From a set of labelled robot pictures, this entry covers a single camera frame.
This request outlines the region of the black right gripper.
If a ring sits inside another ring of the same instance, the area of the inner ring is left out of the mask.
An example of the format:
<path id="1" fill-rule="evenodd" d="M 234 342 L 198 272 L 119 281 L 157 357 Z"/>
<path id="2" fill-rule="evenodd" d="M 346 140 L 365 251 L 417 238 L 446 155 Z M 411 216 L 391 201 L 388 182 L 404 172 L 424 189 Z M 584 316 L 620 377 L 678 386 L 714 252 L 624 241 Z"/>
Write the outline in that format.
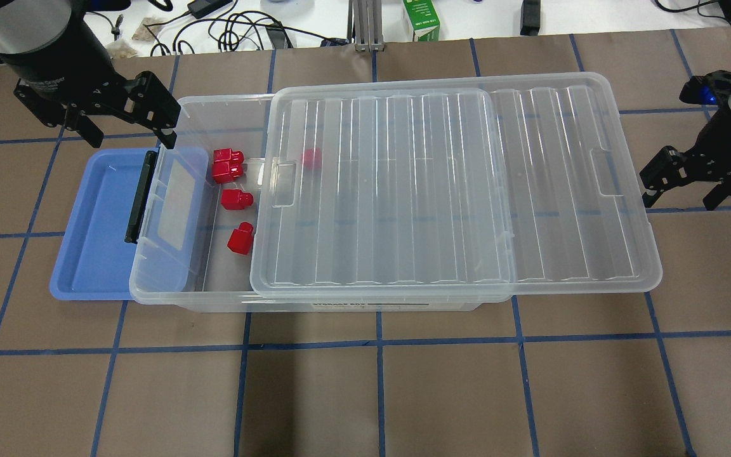
<path id="1" fill-rule="evenodd" d="M 703 197 L 706 210 L 714 211 L 731 197 L 731 72 L 715 70 L 691 77 L 679 99 L 718 108 L 690 150 L 682 155 L 674 147 L 663 147 L 639 171 L 645 189 L 642 202 L 644 206 L 653 206 L 663 193 L 679 186 L 718 182 Z"/>

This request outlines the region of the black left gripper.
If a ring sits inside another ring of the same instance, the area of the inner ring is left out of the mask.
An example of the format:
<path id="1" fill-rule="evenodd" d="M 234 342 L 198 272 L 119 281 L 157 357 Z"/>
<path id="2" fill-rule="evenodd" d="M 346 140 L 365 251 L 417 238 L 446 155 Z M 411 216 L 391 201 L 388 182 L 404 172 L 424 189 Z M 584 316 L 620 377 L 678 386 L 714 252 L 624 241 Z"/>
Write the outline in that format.
<path id="1" fill-rule="evenodd" d="M 179 102 L 150 70 L 134 80 L 119 75 L 91 29 L 29 30 L 13 46 L 13 93 L 41 124 L 61 125 L 99 147 L 103 133 L 90 117 L 112 116 L 148 128 L 163 147 L 175 147 Z"/>

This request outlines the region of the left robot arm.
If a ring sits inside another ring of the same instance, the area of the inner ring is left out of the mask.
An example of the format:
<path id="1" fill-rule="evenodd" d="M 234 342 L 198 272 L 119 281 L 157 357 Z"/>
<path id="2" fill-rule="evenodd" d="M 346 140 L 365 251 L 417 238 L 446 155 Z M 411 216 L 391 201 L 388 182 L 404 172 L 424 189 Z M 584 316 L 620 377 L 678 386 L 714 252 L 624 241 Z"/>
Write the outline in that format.
<path id="1" fill-rule="evenodd" d="M 89 28 L 76 17 L 67 1 L 0 2 L 0 54 L 26 63 L 29 69 L 53 66 L 70 75 L 99 80 L 94 55 L 102 44 L 84 33 Z M 641 96 L 654 99 L 656 108 L 681 105 L 675 92 L 688 76 L 678 34 L 671 30 L 444 41 L 443 43 L 389 43 L 385 50 L 362 54 L 353 46 L 323 49 L 257 51 L 253 68 L 246 60 L 214 54 L 217 69 L 206 67 L 206 55 L 171 58 L 171 64 L 190 63 L 192 75 L 163 81 L 181 95 L 188 82 L 214 86 L 252 87 L 278 91 L 290 86 L 324 86 L 349 82 L 388 82 L 447 78 L 520 75 L 526 82 L 537 76 L 562 74 L 607 76 L 619 107 L 646 110 Z"/>

